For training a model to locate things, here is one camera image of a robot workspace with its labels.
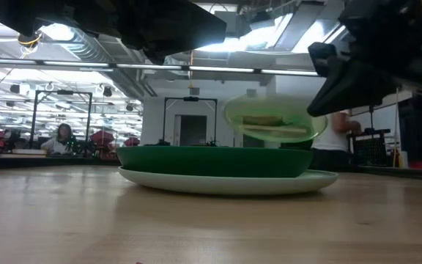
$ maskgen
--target table surface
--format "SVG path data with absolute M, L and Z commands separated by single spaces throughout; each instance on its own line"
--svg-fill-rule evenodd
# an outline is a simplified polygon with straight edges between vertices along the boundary
M 320 192 L 210 197 L 114 167 L 0 170 L 0 264 L 421 263 L 422 180 L 342 174 Z

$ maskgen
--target green bowl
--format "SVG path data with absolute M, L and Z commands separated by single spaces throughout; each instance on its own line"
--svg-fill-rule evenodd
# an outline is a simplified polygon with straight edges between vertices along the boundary
M 297 177 L 312 152 L 238 147 L 120 147 L 123 168 L 140 172 L 216 177 Z

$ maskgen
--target black frame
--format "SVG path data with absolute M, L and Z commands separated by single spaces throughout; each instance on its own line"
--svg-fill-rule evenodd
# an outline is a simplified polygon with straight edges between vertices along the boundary
M 46 96 L 51 95 L 52 93 L 56 93 L 58 95 L 88 95 L 89 96 L 89 108 L 87 110 L 87 128 L 86 128 L 86 141 L 84 147 L 84 157 L 87 156 L 87 142 L 89 141 L 89 127 L 91 124 L 91 110 L 92 110 L 92 93 L 91 92 L 74 92 L 74 91 L 66 91 L 66 90 L 59 90 L 57 92 L 52 91 L 45 91 L 45 90 L 37 90 L 35 91 L 35 100 L 34 100 L 34 113 L 32 116 L 32 128 L 30 130 L 30 140 L 29 140 L 29 148 L 32 149 L 32 145 L 34 144 L 34 134 L 35 134 L 35 120 L 37 119 L 37 106 L 39 103 L 43 102 L 43 99 L 39 102 L 38 95 L 41 93 L 45 93 Z
M 215 103 L 216 107 L 214 108 L 214 141 L 216 141 L 216 131 L 218 124 L 218 99 L 210 98 L 193 98 L 196 100 L 187 100 L 188 98 L 164 98 L 164 115 L 162 121 L 162 140 L 166 140 L 166 112 L 167 112 L 167 101 L 168 100 L 183 100 L 184 102 L 199 102 L 201 100 L 212 101 Z

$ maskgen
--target doorway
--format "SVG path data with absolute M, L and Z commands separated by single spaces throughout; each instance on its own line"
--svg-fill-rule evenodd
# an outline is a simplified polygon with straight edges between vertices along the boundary
M 196 115 L 175 116 L 176 146 L 193 146 L 206 144 L 207 117 Z

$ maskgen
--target man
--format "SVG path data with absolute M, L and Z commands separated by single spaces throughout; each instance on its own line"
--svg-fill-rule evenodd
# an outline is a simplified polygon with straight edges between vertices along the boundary
M 327 115 L 327 128 L 312 144 L 312 169 L 338 170 L 349 166 L 348 132 L 362 133 L 359 122 L 349 121 L 349 112 Z

